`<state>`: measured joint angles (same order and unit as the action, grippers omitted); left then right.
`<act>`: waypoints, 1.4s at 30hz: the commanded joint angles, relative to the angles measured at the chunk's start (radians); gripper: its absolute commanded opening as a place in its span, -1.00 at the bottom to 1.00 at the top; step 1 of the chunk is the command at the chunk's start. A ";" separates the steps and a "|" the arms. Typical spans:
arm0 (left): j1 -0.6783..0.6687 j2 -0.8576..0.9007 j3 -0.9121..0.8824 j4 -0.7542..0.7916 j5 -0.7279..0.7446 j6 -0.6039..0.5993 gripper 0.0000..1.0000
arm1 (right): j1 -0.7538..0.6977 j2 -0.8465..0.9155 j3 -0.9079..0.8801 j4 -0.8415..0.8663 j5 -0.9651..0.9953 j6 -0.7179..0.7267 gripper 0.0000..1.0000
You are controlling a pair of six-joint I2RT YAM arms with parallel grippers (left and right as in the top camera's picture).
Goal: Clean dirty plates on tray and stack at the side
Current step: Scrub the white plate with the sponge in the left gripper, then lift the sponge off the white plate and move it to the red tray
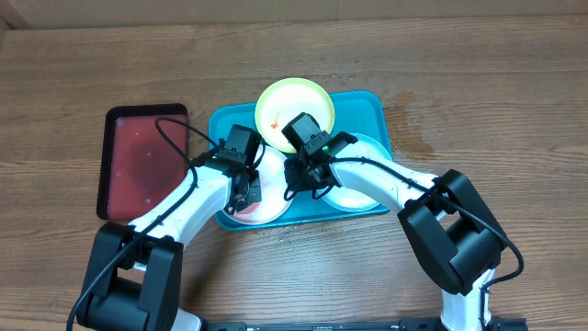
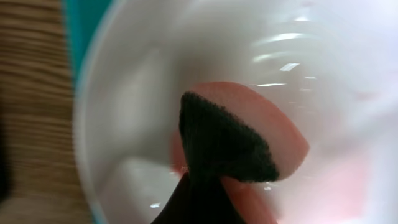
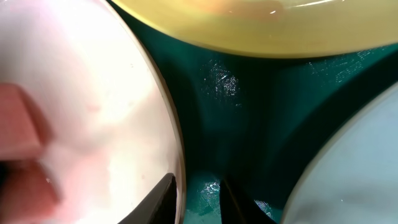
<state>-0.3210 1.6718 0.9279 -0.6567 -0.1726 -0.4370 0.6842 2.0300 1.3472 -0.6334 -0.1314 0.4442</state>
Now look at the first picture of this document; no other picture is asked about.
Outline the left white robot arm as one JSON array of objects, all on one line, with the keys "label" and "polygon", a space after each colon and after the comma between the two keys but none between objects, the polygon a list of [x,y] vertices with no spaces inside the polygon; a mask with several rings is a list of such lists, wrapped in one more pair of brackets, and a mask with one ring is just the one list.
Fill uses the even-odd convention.
[{"label": "left white robot arm", "polygon": [[96,233],[82,292],[66,327],[94,330],[200,330],[201,318],[179,307],[185,247],[218,211],[260,201],[261,135],[233,125],[226,140],[188,161],[181,184],[127,225]]}]

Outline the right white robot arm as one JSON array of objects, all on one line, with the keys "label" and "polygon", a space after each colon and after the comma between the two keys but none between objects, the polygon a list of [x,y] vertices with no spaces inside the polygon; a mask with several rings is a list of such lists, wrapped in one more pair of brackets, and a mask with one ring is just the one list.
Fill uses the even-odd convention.
[{"label": "right white robot arm", "polygon": [[505,235],[467,177],[456,170],[441,177],[425,174],[365,152],[355,135],[331,136],[308,113],[296,116],[282,133],[298,157],[287,169],[287,198],[338,187],[385,206],[397,215],[421,268],[442,291],[443,327],[491,328],[489,288]]}]

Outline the red and green sponge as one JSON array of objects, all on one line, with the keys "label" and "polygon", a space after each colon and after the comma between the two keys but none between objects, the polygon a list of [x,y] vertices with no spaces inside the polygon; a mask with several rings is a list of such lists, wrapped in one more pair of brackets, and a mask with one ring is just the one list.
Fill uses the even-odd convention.
[{"label": "red and green sponge", "polygon": [[238,211],[238,214],[250,214],[254,212],[259,206],[258,202],[252,203],[251,205],[247,206],[246,208]]}]

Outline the yellow-green plastic plate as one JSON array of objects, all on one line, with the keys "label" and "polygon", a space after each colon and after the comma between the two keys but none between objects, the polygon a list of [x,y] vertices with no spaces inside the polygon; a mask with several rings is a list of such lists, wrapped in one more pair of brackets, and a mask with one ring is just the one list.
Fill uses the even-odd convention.
[{"label": "yellow-green plastic plate", "polygon": [[273,148],[293,154],[295,149],[281,130],[301,112],[312,115],[322,130],[332,131],[335,114],[329,94],[308,79],[282,79],[270,85],[258,98],[255,127]]}]

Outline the white plastic plate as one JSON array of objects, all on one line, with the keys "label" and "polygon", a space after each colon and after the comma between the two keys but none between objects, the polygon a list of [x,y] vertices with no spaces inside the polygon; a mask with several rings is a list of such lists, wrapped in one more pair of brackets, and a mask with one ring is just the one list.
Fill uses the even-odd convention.
[{"label": "white plastic plate", "polygon": [[279,150],[266,146],[258,147],[255,160],[261,160],[257,167],[260,176],[262,200],[258,208],[250,214],[227,214],[221,213],[230,220],[245,225],[261,225],[270,223],[286,212],[291,204],[291,200],[284,200],[284,192],[287,188],[285,179],[284,162],[287,157]]}]

